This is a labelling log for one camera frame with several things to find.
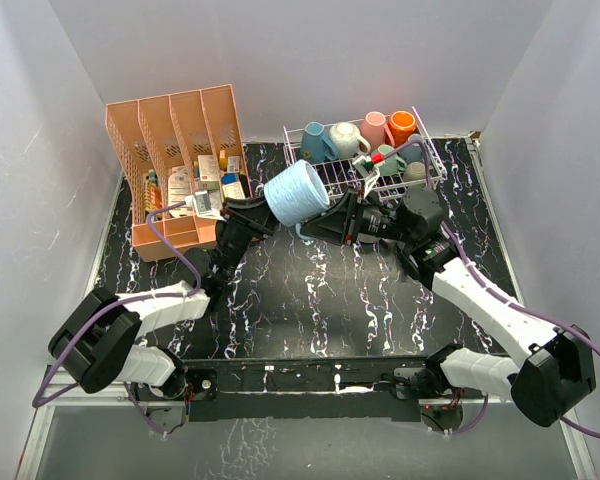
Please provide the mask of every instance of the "white backdrop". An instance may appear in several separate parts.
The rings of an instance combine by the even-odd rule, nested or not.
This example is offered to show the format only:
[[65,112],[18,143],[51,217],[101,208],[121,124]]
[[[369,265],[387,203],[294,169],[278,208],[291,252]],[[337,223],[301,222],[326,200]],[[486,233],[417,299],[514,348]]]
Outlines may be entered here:
[[482,130],[550,0],[50,0],[105,103],[232,83],[245,139],[410,105]]
[[104,107],[45,0],[0,0],[0,480],[47,344],[82,299],[119,178]]
[[[600,0],[560,0],[482,136],[494,207],[525,299],[600,344]],[[576,409],[600,430],[597,390]],[[600,440],[588,445],[600,477]]]

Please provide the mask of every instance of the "white wire rack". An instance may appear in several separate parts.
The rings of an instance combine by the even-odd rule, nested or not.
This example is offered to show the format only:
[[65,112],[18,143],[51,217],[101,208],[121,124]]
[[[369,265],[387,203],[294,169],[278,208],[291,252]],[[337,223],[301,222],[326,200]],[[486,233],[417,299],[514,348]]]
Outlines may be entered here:
[[[442,178],[442,172],[444,171],[444,166],[442,165],[442,161],[440,160],[440,156],[436,151],[436,147],[433,145],[431,138],[429,137],[429,132],[427,132],[427,128],[422,123],[420,115],[418,115],[415,107],[411,107],[411,113],[416,117],[416,121],[418,122],[418,131],[420,135],[424,138],[427,147],[429,147],[429,152],[431,154],[431,160],[434,172],[431,176],[431,180],[433,182],[434,188],[438,186],[438,182]],[[362,123],[362,119],[360,120],[351,120],[351,123],[354,123],[358,126]],[[329,128],[334,124],[325,125],[325,127]],[[282,127],[284,130],[284,155],[287,165],[290,166],[296,162],[300,155],[300,141],[302,140],[302,132],[304,129],[300,128],[297,130],[287,130],[286,127]],[[329,195],[329,199],[333,202],[337,200],[342,195],[345,194],[348,188],[358,188],[362,185],[363,179],[360,174],[356,171],[356,169],[351,164],[353,158],[347,159],[339,159],[333,162],[324,162],[320,164],[315,164],[313,167],[320,175],[324,186],[327,189],[327,194]],[[378,183],[373,188],[374,191],[378,192],[380,200],[383,202],[392,200],[394,198],[401,197],[406,192],[407,188],[413,185],[421,185],[424,184],[424,180],[414,180],[411,182],[405,182],[402,180],[402,175],[392,175],[387,177],[380,177],[378,179]]]

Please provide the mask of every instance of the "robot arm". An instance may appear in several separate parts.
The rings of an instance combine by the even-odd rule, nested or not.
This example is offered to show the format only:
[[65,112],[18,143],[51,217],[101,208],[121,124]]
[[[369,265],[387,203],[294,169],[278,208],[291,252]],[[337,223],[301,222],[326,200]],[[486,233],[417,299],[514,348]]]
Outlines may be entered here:
[[[167,288],[181,292],[182,299],[154,298],[113,310],[74,347],[63,366],[87,393],[121,380],[158,387],[167,398],[182,394],[186,367],[177,357],[166,349],[133,343],[155,328],[200,318],[208,306],[214,309],[253,239],[267,238],[278,225],[264,197],[229,199],[221,213],[225,222],[217,224],[217,246],[200,268],[204,290],[187,298],[191,287],[180,284]],[[442,234],[445,217],[435,191],[424,186],[410,188],[395,208],[381,205],[373,194],[365,199],[350,190],[327,212],[306,222],[301,233],[337,245],[351,245],[359,235],[397,241],[404,271],[464,310],[510,355],[479,354],[451,344],[430,356],[415,375],[396,368],[395,378],[416,392],[442,394],[450,387],[466,387],[512,399],[536,424],[551,425],[594,390],[591,350],[488,294]],[[77,329],[115,298],[106,291],[91,292],[54,336],[50,353],[58,358]]]

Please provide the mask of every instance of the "white box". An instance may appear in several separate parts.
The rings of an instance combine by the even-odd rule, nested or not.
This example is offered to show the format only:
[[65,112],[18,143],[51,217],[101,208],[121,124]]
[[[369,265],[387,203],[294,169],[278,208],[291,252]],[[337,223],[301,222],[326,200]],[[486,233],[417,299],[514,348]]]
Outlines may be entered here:
[[200,186],[207,190],[220,190],[220,168],[213,155],[198,155]]

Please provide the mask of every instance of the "mug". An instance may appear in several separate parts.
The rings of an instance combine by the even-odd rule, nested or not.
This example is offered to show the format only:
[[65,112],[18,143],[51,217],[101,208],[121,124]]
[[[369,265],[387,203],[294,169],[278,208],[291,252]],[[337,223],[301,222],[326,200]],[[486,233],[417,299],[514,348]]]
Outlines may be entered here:
[[403,182],[413,182],[414,180],[422,180],[425,178],[425,168],[422,162],[413,162],[407,165],[404,174],[402,175]]
[[[424,143],[424,138],[417,133],[411,135],[407,141],[410,142],[412,140],[420,140],[422,143]],[[398,152],[398,155],[400,155],[407,163],[422,161],[422,149],[420,148],[420,145],[417,144],[409,145],[407,148],[403,148],[400,150],[400,152]]]
[[[371,156],[377,155],[381,153],[382,155],[386,155],[393,147],[391,145],[380,145],[376,148]],[[380,171],[380,175],[383,177],[388,177],[391,175],[397,175],[400,172],[404,172],[405,167],[407,166],[407,162],[405,162],[402,158],[398,156],[398,154],[391,155],[389,158],[385,158],[378,169]]]
[[385,137],[389,145],[395,147],[395,141],[393,140],[393,134],[389,130],[387,125],[387,119],[380,112],[369,112],[364,117],[364,121],[360,126],[360,133],[364,138],[369,141],[371,149],[375,150],[385,142]]
[[313,164],[322,163],[325,160],[333,162],[338,159],[338,149],[329,140],[324,131],[324,125],[317,122],[311,122],[304,128],[300,152],[303,159]]
[[[371,145],[360,135],[360,130],[353,123],[336,123],[329,131],[329,139],[338,149],[342,160],[353,158],[360,153],[369,154],[371,151]],[[360,144],[364,145],[364,150],[360,148]]]
[[396,142],[396,147],[402,145],[416,132],[416,119],[409,112],[393,112],[389,117],[389,130]]

